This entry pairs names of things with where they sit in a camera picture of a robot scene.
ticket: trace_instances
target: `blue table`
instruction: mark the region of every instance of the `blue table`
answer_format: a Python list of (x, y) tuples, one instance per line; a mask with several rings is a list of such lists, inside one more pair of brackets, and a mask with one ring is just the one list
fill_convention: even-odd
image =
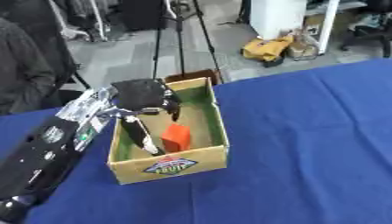
[[(392, 61), (215, 88), (229, 167), (118, 185), (105, 165), (113, 125), (26, 223), (390, 224)], [(0, 118), (0, 157), (54, 111)]]

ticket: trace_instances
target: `box label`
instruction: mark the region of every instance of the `box label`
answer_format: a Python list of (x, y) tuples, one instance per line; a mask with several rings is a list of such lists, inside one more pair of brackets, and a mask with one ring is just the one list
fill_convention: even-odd
[(189, 167), (196, 165), (198, 162), (185, 159), (182, 157), (164, 157), (157, 161), (153, 166), (144, 170), (144, 172), (164, 174), (164, 175), (175, 175)]

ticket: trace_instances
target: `red cube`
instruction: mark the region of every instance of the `red cube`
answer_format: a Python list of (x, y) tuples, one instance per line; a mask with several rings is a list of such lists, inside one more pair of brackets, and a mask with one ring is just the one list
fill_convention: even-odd
[(177, 123), (169, 126), (161, 138), (167, 152), (187, 151), (191, 146), (191, 130)]

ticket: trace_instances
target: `yellow box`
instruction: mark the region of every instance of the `yellow box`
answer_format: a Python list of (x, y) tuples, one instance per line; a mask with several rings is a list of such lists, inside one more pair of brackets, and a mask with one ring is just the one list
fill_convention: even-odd
[[(207, 78), (168, 84), (182, 100), (178, 123), (191, 129), (191, 149), (153, 157), (132, 143), (117, 121), (108, 156), (108, 167), (122, 185), (153, 179), (177, 177), (227, 167), (228, 137), (217, 106), (211, 81)], [(154, 143), (163, 147), (160, 136), (172, 123), (165, 112), (140, 115)]]

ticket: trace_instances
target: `white cabinet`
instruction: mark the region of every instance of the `white cabinet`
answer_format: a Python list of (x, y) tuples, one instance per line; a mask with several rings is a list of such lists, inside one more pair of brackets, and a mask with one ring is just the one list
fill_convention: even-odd
[(275, 39), (280, 31), (301, 28), (306, 0), (251, 0), (250, 24), (264, 39)]

